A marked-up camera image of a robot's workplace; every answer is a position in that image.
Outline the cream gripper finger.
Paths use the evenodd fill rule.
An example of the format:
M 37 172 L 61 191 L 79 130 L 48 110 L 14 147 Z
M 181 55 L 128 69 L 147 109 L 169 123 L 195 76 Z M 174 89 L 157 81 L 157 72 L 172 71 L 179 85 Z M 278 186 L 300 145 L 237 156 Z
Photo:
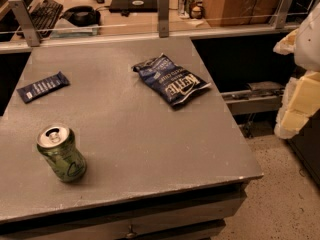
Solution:
M 291 139 L 320 109 L 320 73 L 307 71 L 299 79 L 291 77 L 285 87 L 274 133 Z
M 273 51 L 280 55 L 288 55 L 294 52 L 296 36 L 298 30 L 295 29 L 287 34 L 284 38 L 282 38 L 273 48 Z

